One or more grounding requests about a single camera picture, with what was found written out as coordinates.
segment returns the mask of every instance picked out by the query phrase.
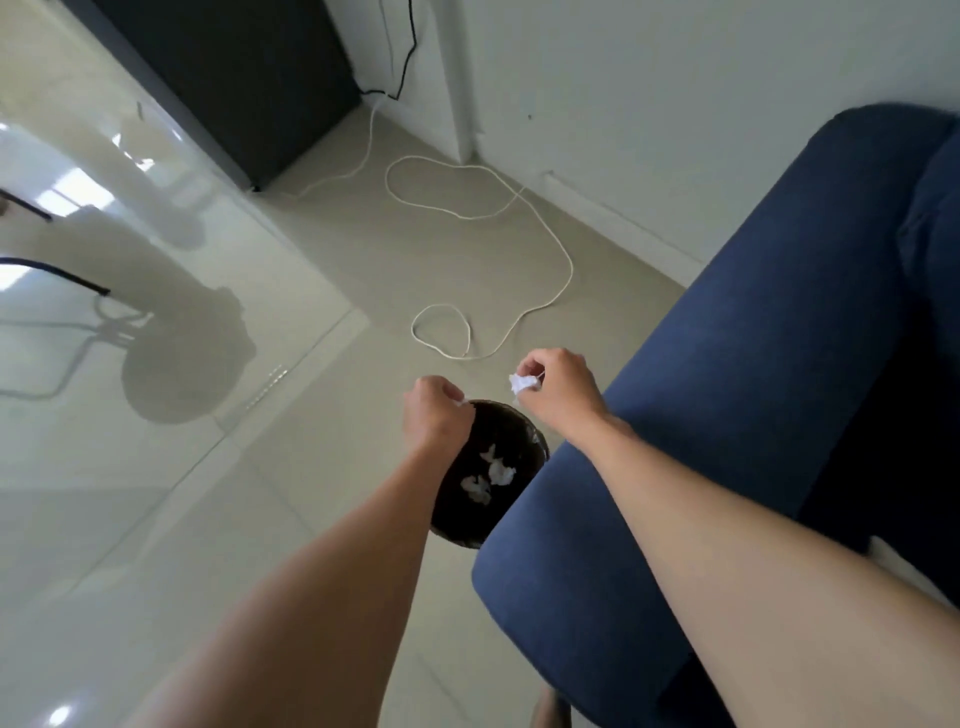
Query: black cabinet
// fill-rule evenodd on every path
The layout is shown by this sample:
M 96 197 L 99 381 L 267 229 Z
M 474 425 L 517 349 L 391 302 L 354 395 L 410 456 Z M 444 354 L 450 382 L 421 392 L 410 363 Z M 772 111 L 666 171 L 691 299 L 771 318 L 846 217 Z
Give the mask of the black cabinet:
M 322 0 L 65 0 L 242 187 L 263 187 L 359 103 Z

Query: left hand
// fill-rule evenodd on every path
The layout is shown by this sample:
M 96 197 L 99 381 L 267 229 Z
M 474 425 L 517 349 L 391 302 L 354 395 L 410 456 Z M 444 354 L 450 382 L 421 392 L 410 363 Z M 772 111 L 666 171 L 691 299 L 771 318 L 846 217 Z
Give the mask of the left hand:
M 422 376 L 404 396 L 403 435 L 407 448 L 440 448 L 455 457 L 467 443 L 476 414 L 460 388 L 442 376 Z

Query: trash can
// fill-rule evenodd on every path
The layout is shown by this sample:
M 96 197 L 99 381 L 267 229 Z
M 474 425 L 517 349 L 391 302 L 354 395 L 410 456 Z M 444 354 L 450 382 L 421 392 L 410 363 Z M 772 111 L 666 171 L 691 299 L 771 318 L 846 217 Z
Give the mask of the trash can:
M 550 457 L 543 433 L 509 404 L 471 400 L 476 418 L 467 444 L 446 472 L 431 530 L 479 548 Z

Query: white cable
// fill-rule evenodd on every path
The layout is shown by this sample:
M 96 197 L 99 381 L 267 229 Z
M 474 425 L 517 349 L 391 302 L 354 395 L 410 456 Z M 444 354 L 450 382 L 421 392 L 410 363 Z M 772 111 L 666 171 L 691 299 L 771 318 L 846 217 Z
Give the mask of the white cable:
M 373 108 L 372 108 L 372 110 L 371 110 L 371 114 L 370 114 L 370 129 L 369 129 L 369 134 L 370 134 L 370 135 L 369 135 L 369 138 L 367 139 L 367 153 L 364 155 L 363 161 L 360 162 L 359 166 L 358 166 L 356 169 L 354 169 L 352 172 L 347 172 L 345 175 L 337 175 L 337 176 L 335 176 L 335 177 L 326 177 L 326 178 L 323 178 L 323 179 L 321 179 L 321 180 L 317 180 L 316 182 L 313 182 L 313 183 L 311 183 L 311 184 L 308 184 L 303 190 L 301 190 L 301 191 L 300 191 L 298 194 L 296 194 L 296 195 L 292 195 L 292 194 L 289 194 L 289 193 L 281 193 L 281 194 L 283 194 L 285 197 L 292 198 L 292 199 L 294 199 L 294 200 L 299 200 L 299 199 L 302 198 L 304 195 L 306 195 L 307 193 L 309 193 L 311 190 L 315 189 L 316 187 L 320 186 L 321 184 L 326 184 L 327 182 L 333 182 L 334 180 L 348 180 L 348 179 L 350 179 L 351 177 L 354 177 L 356 174 L 358 174 L 358 173 L 360 172 L 360 170 L 362 170 L 362 169 L 367 165 L 367 162 L 370 160 L 370 153 L 371 153 L 371 149 L 373 148 L 373 119 L 375 118 L 376 112 L 377 112 L 377 110 L 379 109 L 380 104 L 382 104 L 382 103 L 383 103 L 383 99 L 381 98 L 380 100 L 378 100 L 378 101 L 376 102 L 376 104 L 373 105 Z M 396 167 L 398 164 L 400 164 L 400 163 L 403 162 L 403 161 L 408 161 L 408 160 L 410 160 L 410 159 L 419 159 L 419 160 L 421 160 L 421 161 L 428 161 L 428 162 L 430 162 L 431 164 L 439 164 L 440 166 L 446 167 L 447 169 L 481 169 L 481 170 L 483 170 L 484 172 L 488 172 L 488 173 L 492 174 L 492 175 L 496 178 L 496 180 L 497 180 L 498 182 L 500 182 L 504 187 L 506 187 L 506 188 L 509 189 L 511 192 L 513 192 L 513 193 L 514 193 L 514 196 L 513 196 L 512 198 L 510 198 L 510 201 L 507 202 L 507 204 L 504 205 L 503 207 L 501 207 L 499 210 L 497 210 L 496 212 L 492 212 L 492 213 L 490 213 L 490 214 L 487 214 L 487 215 L 462 215 L 462 214 L 460 214 L 459 212 L 457 212 L 457 211 L 455 211 L 455 210 L 452 210 L 452 209 L 447 209 L 446 207 L 436 207 L 436 206 L 432 206 L 432 205 L 421 205 L 420 203 L 412 203 L 412 202 L 409 202 L 409 201 L 404 200 L 403 198 L 401 198 L 399 195 L 397 195 L 397 194 L 394 192 L 394 190 L 390 187 L 390 173 L 391 173 L 391 171 L 394 169 L 394 167 Z M 410 335 L 414 337 L 414 340 L 415 340 L 415 341 L 423 344 L 425 347 L 428 347 L 428 348 L 432 349 L 434 352 L 438 353 L 440 356 L 442 356 L 442 357 L 444 357 L 444 358 L 447 358 L 447 359 L 452 359 L 453 361 L 478 361 L 478 360 L 480 360 L 480 359 L 486 359 L 486 358 L 488 358 L 488 357 L 490 357 L 490 356 L 493 356 L 494 354 L 496 354 L 497 352 L 500 351 L 500 349 L 501 349 L 501 348 L 503 347 L 503 345 L 506 343 L 507 339 L 510 337 L 510 334 L 512 334 L 512 333 L 514 332 L 514 329 L 516 328 L 516 326 L 523 320 L 523 317 L 524 317 L 524 316 L 526 316 L 526 315 L 529 314 L 529 313 L 533 313 L 534 311 L 540 311 L 540 310 L 546 308 L 547 306 L 553 305 L 553 303 L 554 303 L 560 296 L 562 296 L 562 295 L 564 294 L 564 291 L 566 291 L 566 289 L 569 288 L 570 282 L 573 281 L 573 273 L 574 273 L 574 271 L 575 271 L 575 268 L 574 268 L 574 265 L 573 265 L 573 258 L 570 257 L 570 253 L 569 253 L 569 251 L 566 249 L 566 247 L 564 246 L 564 243 L 561 242 L 561 239 L 557 236 L 557 234 L 556 234 L 555 232 L 553 232 L 553 229 L 550 228 L 550 226 L 546 224 L 546 220 L 543 219 L 543 217 L 540 215 L 540 212 L 537 210 L 537 208 L 534 207 L 533 204 L 523 196 L 523 192 L 524 192 L 524 190 L 526 190 L 526 185 L 522 186 L 520 189 L 514 189 L 513 186 L 510 185 L 509 182 L 507 182 L 506 180 L 504 180 L 504 179 L 499 175 L 499 173 L 496 172 L 496 170 L 493 170 L 493 169 L 491 169 L 490 167 L 484 166 L 483 164 L 450 164 L 449 162 L 440 161 L 439 159 L 433 159 L 433 158 L 430 158 L 430 157 L 423 157 L 422 155 L 406 155 L 405 157 L 401 157 L 401 158 L 399 158 L 399 159 L 395 159 L 393 162 L 391 162 L 390 166 L 388 166 L 387 169 L 386 169 L 386 171 L 383 173 L 383 184 L 384 184 L 384 186 L 387 188 L 387 193 L 388 193 L 392 198 L 394 198 L 397 202 L 401 203 L 402 205 L 407 205 L 407 206 L 409 206 L 409 207 L 419 207 L 420 209 L 432 209 L 432 210 L 435 210 L 435 211 L 437 211 L 437 212 L 444 212 L 444 213 L 446 213 L 447 215 L 452 215 L 453 217 L 457 218 L 458 220 L 467 220 L 467 221 L 470 221 L 470 220 L 489 220 L 490 218 L 496 217 L 497 215 L 501 214 L 502 212 L 505 212 L 505 211 L 507 210 L 507 208 L 510 207 L 510 205 L 512 205 L 512 204 L 513 204 L 514 202 L 516 202 L 517 200 L 521 200 L 525 205 L 527 205 L 528 207 L 530 207 L 531 211 L 533 211 L 533 213 L 537 216 L 537 219 L 540 220 L 540 224 L 543 225 L 543 228 L 544 228 L 547 232 L 550 233 L 550 237 L 552 237 L 552 238 L 556 241 L 557 245 L 560 246 L 560 250 L 564 252 L 564 256 L 566 257 L 566 262 L 567 262 L 567 263 L 569 264 L 569 266 L 570 266 L 570 273 L 569 273 L 569 275 L 566 277 L 566 282 L 564 283 L 563 287 L 561 287 L 561 289 L 560 289 L 559 291 L 557 291 L 556 295 L 555 295 L 552 299 L 550 299 L 549 301 L 547 301 L 546 303 L 541 303 L 540 305 L 535 305 L 535 306 L 533 306 L 533 307 L 531 307 L 531 308 L 527 308 L 526 310 L 524 310 L 523 312 L 521 312 L 520 315 L 517 316 L 516 319 L 514 320 L 514 322 L 511 324 L 510 328 L 507 329 L 507 332 L 503 335 L 503 338 L 500 339 L 500 343 L 496 345 L 496 348 L 495 348 L 492 352 L 490 352 L 490 353 L 485 353 L 485 354 L 483 354 L 482 356 L 467 356 L 467 354 L 468 354 L 469 351 L 470 351 L 470 346 L 473 344 L 473 328 L 470 326 L 470 321 L 468 321 L 467 316 L 464 315 L 464 312 L 463 312 L 463 311 L 461 311 L 461 310 L 460 310 L 457 306 L 455 306 L 453 303 L 432 303 L 432 304 L 430 304 L 429 306 L 427 306 L 424 310 L 422 310 L 420 313 L 418 313 L 416 316 L 414 316 L 414 320 L 410 323 Z M 452 308 L 454 311 L 457 312 L 457 315 L 460 316 L 461 321 L 464 322 L 464 326 L 467 327 L 467 347 L 464 349 L 463 354 L 461 354 L 460 356 L 455 356 L 454 354 L 449 354 L 449 353 L 445 352 L 443 349 L 441 349 L 440 347 L 438 347 L 438 346 L 436 346 L 436 345 L 434 345 L 434 344 L 431 344 L 431 343 L 429 343 L 429 342 L 427 342 L 427 341 L 424 341 L 424 340 L 421 339 L 419 336 L 417 336 L 417 321 L 420 320 L 420 316 L 422 316 L 424 313 L 426 313 L 427 311 L 429 311 L 431 308 Z
M 514 196 L 510 199 L 510 201 L 506 205 L 501 207 L 496 212 L 492 212 L 489 215 L 462 215 L 459 212 L 456 212 L 452 209 L 446 209 L 445 207 L 436 207 L 432 205 L 420 205 L 418 203 L 408 202 L 407 200 L 404 200 L 403 198 L 399 197 L 394 192 L 394 190 L 390 187 L 391 170 L 393 170 L 393 168 L 396 167 L 398 164 L 400 164 L 402 161 L 406 161 L 408 159 L 420 159 L 422 161 L 428 161 L 433 164 L 439 164 L 440 166 L 446 167 L 447 169 L 482 169 L 484 172 L 489 172 L 490 174 L 492 174 L 498 182 L 500 182 L 504 187 L 506 187 L 511 192 L 513 192 Z M 564 283 L 563 287 L 559 291 L 557 291 L 556 295 L 546 303 L 541 303 L 540 305 L 535 305 L 531 308 L 527 308 L 522 313 L 520 313 L 520 315 L 516 317 L 516 320 L 511 324 L 510 328 L 507 329 L 507 332 L 503 335 L 503 338 L 500 339 L 500 343 L 496 345 L 496 348 L 493 349 L 492 352 L 485 353 L 482 356 L 467 356 L 467 354 L 470 351 L 470 345 L 473 343 L 473 328 L 470 326 L 470 322 L 467 320 L 467 316 L 464 315 L 463 311 L 461 311 L 453 303 L 432 303 L 429 306 L 427 306 L 424 310 L 422 310 L 420 313 L 414 316 L 414 320 L 410 323 L 410 335 L 414 337 L 415 341 L 420 342 L 425 347 L 429 347 L 434 352 L 438 353 L 440 356 L 443 356 L 444 358 L 447 358 L 447 359 L 452 359 L 454 361 L 477 361 L 479 359 L 486 359 L 489 356 L 493 356 L 494 354 L 500 351 L 500 348 L 503 347 L 507 339 L 510 337 L 510 334 L 514 332 L 516 325 L 523 320 L 524 316 L 526 316 L 528 313 L 533 313 L 534 311 L 539 311 L 542 308 L 546 308 L 547 306 L 552 305 L 560 296 L 564 294 L 564 291 L 569 287 L 570 282 L 573 280 L 573 272 L 575 270 L 573 265 L 573 258 L 570 257 L 569 251 L 564 246 L 564 243 L 561 242 L 557 234 L 553 232 L 553 230 L 550 228 L 549 225 L 546 224 L 546 221 L 540 215 L 540 212 L 533 206 L 533 204 L 529 200 L 527 200 L 523 196 L 523 191 L 526 189 L 526 187 L 523 186 L 520 189 L 514 189 L 509 182 L 504 180 L 495 170 L 491 169 L 490 167 L 486 167 L 482 164 L 450 164 L 449 162 L 440 161 L 439 159 L 433 159 L 430 157 L 423 157 L 421 155 L 407 155 L 406 157 L 401 157 L 399 159 L 396 159 L 394 162 L 390 164 L 389 167 L 387 167 L 387 171 L 383 175 L 383 183 L 386 185 L 387 192 L 390 194 L 390 196 L 393 197 L 399 203 L 402 203 L 410 207 L 419 207 L 421 209 L 432 209 L 432 210 L 436 210 L 437 212 L 445 212 L 448 215 L 453 215 L 453 217 L 457 218 L 458 220 L 487 220 L 489 218 L 496 217 L 501 212 L 504 212 L 516 200 L 521 200 L 525 205 L 530 207 L 533 213 L 537 216 L 537 219 L 540 220 L 540 224 L 543 225 L 543 228 L 547 232 L 549 232 L 550 237 L 552 237 L 557 242 L 557 245 L 560 246 L 560 249 L 564 252 L 564 255 L 566 256 L 566 262 L 569 263 L 570 265 L 570 273 L 566 277 L 566 282 Z M 461 321 L 464 322 L 464 326 L 467 327 L 467 347 L 464 349 L 463 354 L 461 354 L 460 356 L 449 354 L 445 352 L 443 349 L 441 349 L 440 347 L 434 344 L 431 344 L 427 341 L 424 341 L 419 336 L 417 336 L 417 321 L 420 320 L 420 316 L 422 316 L 424 313 L 429 311 L 431 308 L 452 308 L 454 311 L 457 312 L 457 315 L 460 316 Z
M 288 200 L 299 200 L 305 195 L 308 195 L 310 192 L 315 190 L 322 184 L 327 184 L 328 182 L 334 182 L 335 180 L 349 180 L 352 177 L 356 177 L 360 174 L 360 171 L 367 166 L 367 162 L 370 161 L 370 152 L 373 149 L 373 119 L 376 116 L 376 110 L 380 108 L 380 105 L 383 103 L 385 97 L 377 99 L 376 103 L 373 104 L 373 109 L 370 113 L 370 128 L 368 129 L 367 134 L 367 153 L 363 155 L 363 159 L 357 165 L 356 169 L 351 170 L 343 175 L 334 175 L 333 177 L 324 177 L 315 182 L 311 182 L 306 187 L 304 187 L 300 192 L 290 193 L 290 192 L 280 192 L 282 197 L 287 198 Z

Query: forearm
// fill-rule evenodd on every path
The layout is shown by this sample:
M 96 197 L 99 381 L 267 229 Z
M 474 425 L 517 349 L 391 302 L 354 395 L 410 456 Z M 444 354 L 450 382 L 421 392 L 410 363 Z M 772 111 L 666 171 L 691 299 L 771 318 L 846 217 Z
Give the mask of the forearm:
M 415 451 L 295 554 L 132 722 L 137 728 L 374 726 L 433 503 L 455 452 Z
M 738 725 L 955 724 L 954 613 L 609 421 L 571 439 Z

